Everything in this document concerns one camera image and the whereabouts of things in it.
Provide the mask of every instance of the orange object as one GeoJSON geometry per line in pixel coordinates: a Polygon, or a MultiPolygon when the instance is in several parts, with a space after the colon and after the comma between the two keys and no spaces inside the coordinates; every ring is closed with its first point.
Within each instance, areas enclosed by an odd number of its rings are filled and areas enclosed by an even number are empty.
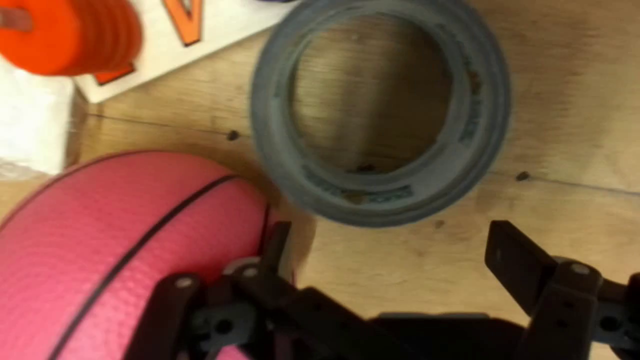
{"type": "Polygon", "coordinates": [[[35,73],[114,71],[141,46],[128,0],[0,0],[0,54],[35,73]]]}
{"type": "Polygon", "coordinates": [[[186,7],[184,0],[164,0],[184,46],[197,44],[203,37],[203,1],[193,0],[193,7],[186,7]]]}

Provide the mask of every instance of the white object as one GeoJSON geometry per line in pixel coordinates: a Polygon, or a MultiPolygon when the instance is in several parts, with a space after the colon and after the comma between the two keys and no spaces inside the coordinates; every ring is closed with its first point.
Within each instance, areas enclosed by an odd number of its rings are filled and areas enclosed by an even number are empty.
{"type": "Polygon", "coordinates": [[[137,70],[105,86],[95,76],[76,83],[91,101],[103,101],[278,23],[298,1],[203,0],[201,41],[184,46],[164,0],[133,0],[145,31],[137,70]]]}
{"type": "Polygon", "coordinates": [[[32,76],[0,58],[0,83],[0,178],[64,170],[73,80],[32,76]]]}

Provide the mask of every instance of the orange cup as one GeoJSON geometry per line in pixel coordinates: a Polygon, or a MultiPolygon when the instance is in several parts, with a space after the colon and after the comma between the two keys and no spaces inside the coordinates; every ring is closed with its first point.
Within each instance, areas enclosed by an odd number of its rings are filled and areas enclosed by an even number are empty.
{"type": "Polygon", "coordinates": [[[0,54],[45,76],[128,65],[143,25],[128,0],[0,0],[0,54]]]}

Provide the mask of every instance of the screw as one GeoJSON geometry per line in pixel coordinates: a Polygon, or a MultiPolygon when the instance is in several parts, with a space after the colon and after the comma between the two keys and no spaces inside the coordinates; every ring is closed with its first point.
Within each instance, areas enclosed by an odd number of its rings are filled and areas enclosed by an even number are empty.
{"type": "Polygon", "coordinates": [[[189,275],[177,279],[177,288],[190,288],[193,284],[194,279],[189,275]]]}

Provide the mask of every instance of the orange lettering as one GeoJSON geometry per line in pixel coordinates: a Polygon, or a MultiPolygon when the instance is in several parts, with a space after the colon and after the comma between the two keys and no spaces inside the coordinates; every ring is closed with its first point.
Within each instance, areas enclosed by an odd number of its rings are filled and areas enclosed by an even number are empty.
{"type": "Polygon", "coordinates": [[[203,1],[205,0],[162,0],[168,16],[184,46],[193,46],[203,37],[203,1]]]}

